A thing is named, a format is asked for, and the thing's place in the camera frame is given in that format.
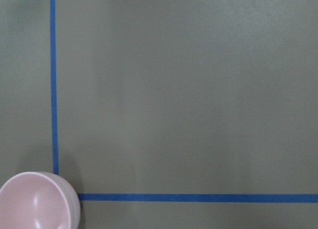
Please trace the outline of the pink bowl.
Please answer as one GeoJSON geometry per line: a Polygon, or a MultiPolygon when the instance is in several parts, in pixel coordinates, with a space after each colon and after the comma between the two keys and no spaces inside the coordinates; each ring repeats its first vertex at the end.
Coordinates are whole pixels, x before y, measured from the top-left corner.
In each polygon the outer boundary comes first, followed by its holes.
{"type": "Polygon", "coordinates": [[[79,224],[79,197],[58,175],[23,172],[0,189],[2,229],[77,229],[79,224]]]}

